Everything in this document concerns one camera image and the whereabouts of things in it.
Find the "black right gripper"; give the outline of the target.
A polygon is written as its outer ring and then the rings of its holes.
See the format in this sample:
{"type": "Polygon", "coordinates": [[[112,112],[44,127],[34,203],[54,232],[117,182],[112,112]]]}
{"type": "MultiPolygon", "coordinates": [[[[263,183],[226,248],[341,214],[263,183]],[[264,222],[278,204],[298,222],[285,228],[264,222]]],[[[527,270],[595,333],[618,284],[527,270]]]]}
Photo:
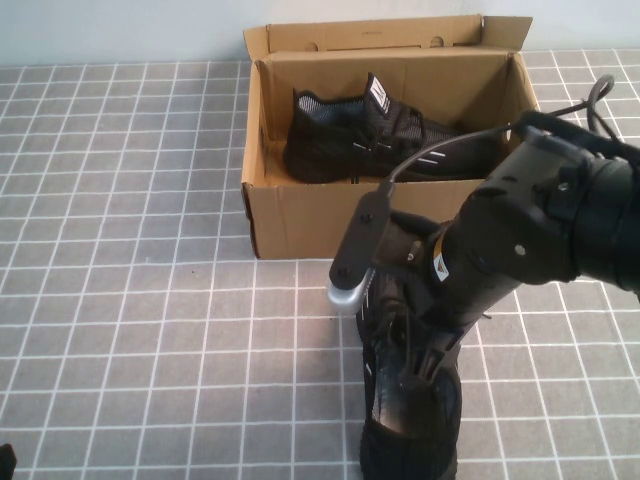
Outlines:
{"type": "Polygon", "coordinates": [[[432,264],[444,266],[448,275],[431,278],[434,304],[424,316],[449,328],[432,329],[425,345],[425,325],[404,310],[404,376],[432,383],[442,368],[456,367],[459,327],[477,321],[519,285],[577,277],[571,227],[546,210],[559,170],[577,160],[575,147],[523,142],[464,201],[433,243],[432,264]]]}

